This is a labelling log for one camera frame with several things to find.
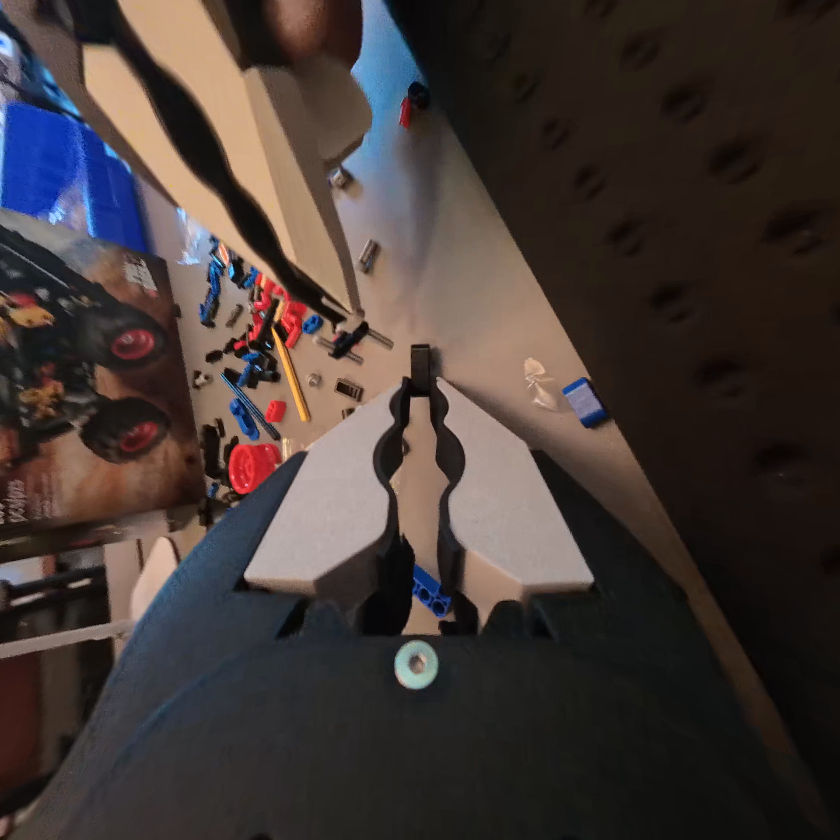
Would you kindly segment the pile of small connector pins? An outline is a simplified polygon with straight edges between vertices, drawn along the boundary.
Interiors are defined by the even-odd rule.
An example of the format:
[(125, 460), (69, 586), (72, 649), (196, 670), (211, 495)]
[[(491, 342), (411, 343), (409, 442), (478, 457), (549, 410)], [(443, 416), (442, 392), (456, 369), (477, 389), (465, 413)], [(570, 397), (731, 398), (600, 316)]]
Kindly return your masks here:
[(227, 357), (241, 362), (244, 367), (237, 375), (241, 389), (278, 382), (282, 366), (276, 355), (277, 337), (291, 351), (304, 334), (321, 329), (322, 318), (257, 268), (246, 268), (244, 260), (214, 235), (209, 236), (208, 247), (206, 294), (198, 306), (201, 325), (216, 328), (225, 282), (245, 292), (247, 300), (234, 303), (224, 320), (227, 341), (222, 348), (206, 352), (205, 363), (218, 364)]

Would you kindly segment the long yellow axle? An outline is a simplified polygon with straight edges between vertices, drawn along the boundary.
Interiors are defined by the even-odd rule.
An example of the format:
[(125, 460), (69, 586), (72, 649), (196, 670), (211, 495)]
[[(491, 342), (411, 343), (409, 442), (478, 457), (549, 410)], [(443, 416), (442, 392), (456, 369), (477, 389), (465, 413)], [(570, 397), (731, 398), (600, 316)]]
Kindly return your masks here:
[(292, 399), (297, 408), (298, 416), (303, 423), (308, 424), (312, 420), (312, 417), (308, 408), (308, 404), (306, 402), (305, 395), (303, 393), (303, 390), (301, 389), (301, 384), (299, 382), (297, 372), (292, 363), (289, 349), (286, 346), (287, 334), (282, 328), (279, 321), (275, 321), (271, 324), (271, 334), (274, 340), (275, 354), (287, 378), (292, 394)]

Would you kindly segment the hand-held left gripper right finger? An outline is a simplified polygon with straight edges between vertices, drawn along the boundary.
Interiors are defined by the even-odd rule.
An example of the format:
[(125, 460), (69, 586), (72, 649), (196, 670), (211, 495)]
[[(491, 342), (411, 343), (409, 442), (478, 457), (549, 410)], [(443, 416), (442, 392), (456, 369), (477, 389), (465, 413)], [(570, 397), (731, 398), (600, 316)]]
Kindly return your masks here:
[(429, 393), (437, 568), (456, 621), (485, 625), (501, 603), (588, 592), (595, 582), (530, 447), (443, 378)]

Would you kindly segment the toy truck set box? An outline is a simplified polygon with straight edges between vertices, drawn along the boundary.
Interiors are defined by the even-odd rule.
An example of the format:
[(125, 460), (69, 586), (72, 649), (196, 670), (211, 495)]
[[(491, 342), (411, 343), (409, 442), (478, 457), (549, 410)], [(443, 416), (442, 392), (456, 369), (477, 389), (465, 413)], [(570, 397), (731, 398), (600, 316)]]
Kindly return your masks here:
[(120, 540), (204, 493), (163, 258), (2, 210), (1, 559)]

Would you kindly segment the blue L-shaped beam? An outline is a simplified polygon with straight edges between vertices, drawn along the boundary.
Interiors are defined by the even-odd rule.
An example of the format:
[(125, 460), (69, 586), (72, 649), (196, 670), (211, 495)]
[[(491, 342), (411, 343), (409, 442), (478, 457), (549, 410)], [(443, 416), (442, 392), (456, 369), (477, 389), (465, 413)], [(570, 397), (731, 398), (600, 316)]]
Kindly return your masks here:
[(417, 563), (413, 568), (413, 597), (439, 620), (453, 613), (452, 597), (444, 592), (440, 581)]

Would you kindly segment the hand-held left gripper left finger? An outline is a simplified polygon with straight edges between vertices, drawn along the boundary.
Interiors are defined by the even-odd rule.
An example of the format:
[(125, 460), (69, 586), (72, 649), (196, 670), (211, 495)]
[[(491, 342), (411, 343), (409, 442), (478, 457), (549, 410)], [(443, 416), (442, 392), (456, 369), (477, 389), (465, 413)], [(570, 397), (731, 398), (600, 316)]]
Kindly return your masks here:
[(401, 632), (413, 599), (414, 553), (391, 479), (401, 467), (410, 382), (378, 395), (302, 454), (245, 570), (270, 592), (331, 602), (364, 632)]

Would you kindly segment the blue storage bin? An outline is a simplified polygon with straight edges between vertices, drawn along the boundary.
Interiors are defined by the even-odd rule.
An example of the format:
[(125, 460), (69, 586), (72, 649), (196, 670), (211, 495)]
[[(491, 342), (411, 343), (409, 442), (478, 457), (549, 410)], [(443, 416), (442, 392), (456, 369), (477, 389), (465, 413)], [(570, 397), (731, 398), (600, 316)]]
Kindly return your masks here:
[(22, 101), (2, 110), (2, 207), (149, 252), (129, 166), (86, 124)]

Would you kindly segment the grey desk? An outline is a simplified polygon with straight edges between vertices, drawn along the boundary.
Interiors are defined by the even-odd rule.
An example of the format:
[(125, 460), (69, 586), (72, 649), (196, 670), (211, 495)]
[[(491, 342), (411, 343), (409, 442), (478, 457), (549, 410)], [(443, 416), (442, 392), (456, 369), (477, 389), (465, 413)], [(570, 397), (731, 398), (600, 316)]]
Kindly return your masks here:
[(527, 444), (545, 449), (645, 546), (688, 595), (773, 769), (820, 838), (833, 830), (822, 799), (774, 704), (730, 629), (655, 490), (613, 422), (584, 430), (568, 409), (531, 404), (523, 362), (552, 375), (587, 373), (446, 117), (433, 110), (396, 127), (398, 101), (419, 76), (383, 2), (363, 2), (364, 36), (353, 73), (373, 109), (373, 130), (350, 158), (358, 179), (337, 192), (353, 256), (368, 238), (383, 252), (357, 275), (374, 326), (393, 351), (363, 352), (366, 393), (395, 383), (411, 342), (443, 355), (444, 376)]

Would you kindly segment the black perforated board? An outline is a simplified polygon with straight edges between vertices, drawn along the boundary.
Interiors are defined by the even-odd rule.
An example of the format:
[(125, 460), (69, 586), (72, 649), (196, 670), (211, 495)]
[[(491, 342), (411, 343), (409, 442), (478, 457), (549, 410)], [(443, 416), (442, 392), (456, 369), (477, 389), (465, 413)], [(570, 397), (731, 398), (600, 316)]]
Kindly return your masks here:
[(838, 2), (386, 2), (838, 830)]

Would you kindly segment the long black axle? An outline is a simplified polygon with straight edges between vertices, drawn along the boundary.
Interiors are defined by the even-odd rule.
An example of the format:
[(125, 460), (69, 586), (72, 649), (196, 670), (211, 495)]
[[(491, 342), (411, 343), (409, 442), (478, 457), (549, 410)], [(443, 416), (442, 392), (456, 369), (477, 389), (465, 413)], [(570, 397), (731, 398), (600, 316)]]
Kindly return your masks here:
[(258, 409), (257, 405), (254, 404), (252, 400), (249, 399), (249, 397), (245, 394), (243, 389), (236, 384), (236, 373), (237, 372), (233, 369), (228, 368), (225, 368), (222, 372), (221, 376), (227, 388), (242, 403), (242, 405), (245, 407), (246, 412), (248, 413), (248, 415), (251, 416), (256, 425), (262, 430), (264, 430), (272, 440), (280, 442), (282, 437), (277, 431), (277, 429), (273, 425), (271, 425), (271, 423), (266, 419), (264, 414)]

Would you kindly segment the red and black connector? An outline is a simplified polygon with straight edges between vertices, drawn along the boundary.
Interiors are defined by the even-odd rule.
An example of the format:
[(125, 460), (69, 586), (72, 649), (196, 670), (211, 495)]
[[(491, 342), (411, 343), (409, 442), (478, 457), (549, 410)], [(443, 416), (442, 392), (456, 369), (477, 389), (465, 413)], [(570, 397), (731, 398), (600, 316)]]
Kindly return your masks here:
[(415, 112), (423, 112), (429, 108), (431, 94), (427, 86), (420, 80), (414, 80), (406, 90), (399, 116), (399, 125), (404, 130), (409, 130)]

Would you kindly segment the clear plastic scrap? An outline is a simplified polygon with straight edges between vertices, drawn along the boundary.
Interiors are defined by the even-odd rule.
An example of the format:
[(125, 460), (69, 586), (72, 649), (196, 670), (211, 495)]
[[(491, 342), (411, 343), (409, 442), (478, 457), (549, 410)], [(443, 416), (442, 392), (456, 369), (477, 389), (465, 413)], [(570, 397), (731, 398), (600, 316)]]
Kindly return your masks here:
[(562, 388), (546, 372), (542, 363), (533, 357), (527, 358), (523, 363), (523, 374), (532, 404), (545, 411), (560, 413)]

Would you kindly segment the large red wheel rim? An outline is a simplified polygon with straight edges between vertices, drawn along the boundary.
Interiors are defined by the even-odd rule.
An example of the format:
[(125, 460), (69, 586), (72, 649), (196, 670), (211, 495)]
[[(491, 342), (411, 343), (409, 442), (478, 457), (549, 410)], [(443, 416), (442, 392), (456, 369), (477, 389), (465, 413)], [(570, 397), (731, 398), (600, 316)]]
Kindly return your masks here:
[(274, 444), (237, 444), (227, 460), (229, 484), (240, 496), (248, 495), (281, 463), (280, 449)]

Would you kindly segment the person's right hand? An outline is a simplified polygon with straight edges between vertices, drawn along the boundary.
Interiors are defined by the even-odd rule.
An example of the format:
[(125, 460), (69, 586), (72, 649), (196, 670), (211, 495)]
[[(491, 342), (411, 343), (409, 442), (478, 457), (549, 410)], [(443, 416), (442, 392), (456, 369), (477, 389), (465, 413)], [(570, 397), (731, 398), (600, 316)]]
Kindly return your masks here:
[(266, 26), (286, 56), (329, 55), (352, 67), (361, 54), (361, 1), (265, 1)]

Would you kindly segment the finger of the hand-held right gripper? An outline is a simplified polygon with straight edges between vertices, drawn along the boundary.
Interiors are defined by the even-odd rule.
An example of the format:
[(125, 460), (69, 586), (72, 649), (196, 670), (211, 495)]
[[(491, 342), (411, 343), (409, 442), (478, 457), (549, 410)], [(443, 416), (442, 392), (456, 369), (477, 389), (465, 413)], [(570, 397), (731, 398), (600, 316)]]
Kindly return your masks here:
[(294, 82), (279, 102), (241, 70), (204, 2), (117, 2), (117, 51), (182, 160), (251, 248), (320, 291), (341, 322), (362, 311), (354, 259)]
[(81, 48), (83, 84), (91, 99), (110, 120), (118, 135), (140, 160), (139, 168), (155, 178), (159, 190), (187, 211), (247, 264), (278, 280), (293, 298), (306, 303), (328, 321), (335, 321), (320, 291), (304, 291), (291, 269), (279, 269), (258, 255), (235, 225), (220, 196), (201, 182), (182, 160), (140, 80), (120, 53), (104, 45)]

